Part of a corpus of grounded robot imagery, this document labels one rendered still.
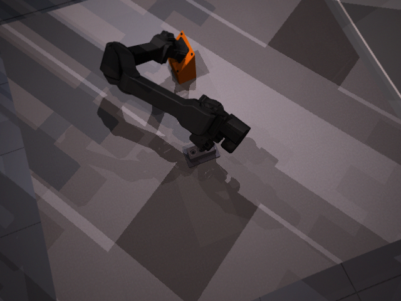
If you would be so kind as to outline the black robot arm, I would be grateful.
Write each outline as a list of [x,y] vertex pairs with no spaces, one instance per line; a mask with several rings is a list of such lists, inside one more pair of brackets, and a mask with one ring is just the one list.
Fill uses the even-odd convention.
[[128,48],[113,41],[106,45],[100,70],[107,82],[116,85],[121,92],[132,94],[174,116],[192,133],[190,141],[203,151],[212,149],[218,133],[238,145],[251,128],[224,111],[220,102],[206,95],[200,99],[184,99],[141,76],[136,69],[137,65],[152,60],[162,65],[168,58],[173,58],[181,63],[188,52],[183,37],[177,40],[167,31],[156,34],[149,43]]

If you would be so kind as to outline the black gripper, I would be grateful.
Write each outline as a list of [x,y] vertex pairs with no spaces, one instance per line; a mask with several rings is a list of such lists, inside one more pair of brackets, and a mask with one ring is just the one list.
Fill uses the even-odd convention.
[[220,143],[220,141],[225,138],[221,144],[221,147],[226,150],[228,153],[233,153],[234,150],[237,148],[237,146],[241,143],[239,143],[238,145],[234,144],[233,142],[231,142],[228,138],[226,138],[224,135],[222,135],[221,133],[217,134],[217,137],[214,139],[215,143]]

